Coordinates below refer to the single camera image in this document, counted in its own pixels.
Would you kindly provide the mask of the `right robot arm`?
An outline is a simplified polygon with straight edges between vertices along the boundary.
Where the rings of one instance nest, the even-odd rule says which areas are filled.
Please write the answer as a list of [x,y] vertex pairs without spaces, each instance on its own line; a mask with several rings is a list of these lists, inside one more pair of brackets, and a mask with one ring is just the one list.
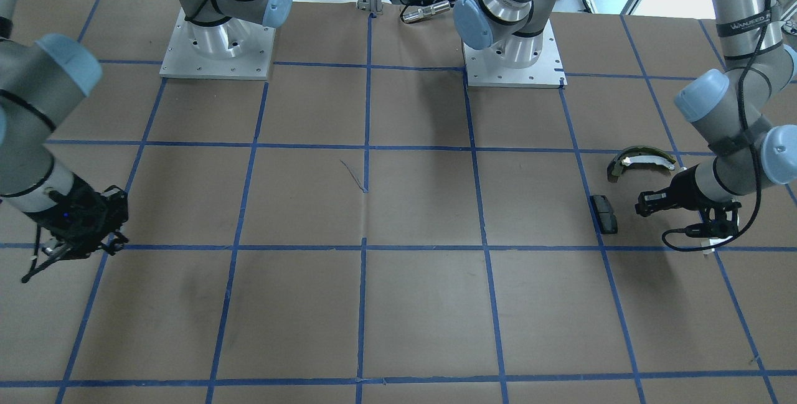
[[[293,0],[179,0],[187,25],[222,29],[233,19],[276,29]],[[118,186],[97,192],[45,147],[102,78],[99,61],[66,35],[43,35],[26,46],[11,40],[17,0],[2,0],[2,201],[51,234],[45,266],[111,255],[128,242],[128,195]]]

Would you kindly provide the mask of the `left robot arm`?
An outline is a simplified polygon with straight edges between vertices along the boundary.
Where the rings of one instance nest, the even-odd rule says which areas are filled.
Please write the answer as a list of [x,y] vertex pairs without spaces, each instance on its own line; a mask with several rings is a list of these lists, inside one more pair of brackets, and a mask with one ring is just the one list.
[[[694,238],[735,237],[740,198],[795,180],[795,126],[773,126],[761,108],[795,76],[795,50],[775,23],[776,0],[712,0],[725,70],[708,70],[674,104],[706,141],[714,160],[682,171],[669,186],[640,193],[635,211],[648,217],[688,209],[701,221],[680,229]],[[455,27],[474,50],[510,36],[535,37],[550,0],[457,0]]]

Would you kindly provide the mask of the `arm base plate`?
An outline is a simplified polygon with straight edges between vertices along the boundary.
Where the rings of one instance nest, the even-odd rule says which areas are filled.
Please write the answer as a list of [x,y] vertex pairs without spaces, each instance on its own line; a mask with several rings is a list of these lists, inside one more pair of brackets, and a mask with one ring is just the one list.
[[487,49],[462,45],[471,87],[560,88],[567,77],[552,24],[526,38],[510,35]]
[[241,19],[201,27],[179,11],[159,74],[180,80],[267,81],[277,29]]

